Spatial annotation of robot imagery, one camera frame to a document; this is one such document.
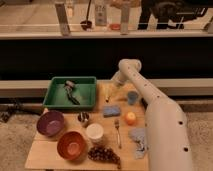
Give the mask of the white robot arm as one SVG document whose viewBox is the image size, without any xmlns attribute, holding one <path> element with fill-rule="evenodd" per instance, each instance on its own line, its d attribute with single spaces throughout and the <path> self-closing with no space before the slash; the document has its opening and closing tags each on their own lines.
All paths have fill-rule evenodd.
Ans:
<svg viewBox="0 0 213 171">
<path fill-rule="evenodd" d="M 145 111 L 149 171 L 194 171 L 187 118 L 180 105 L 140 74 L 138 59 L 122 59 L 112 80 L 129 80 L 147 103 Z"/>
</svg>

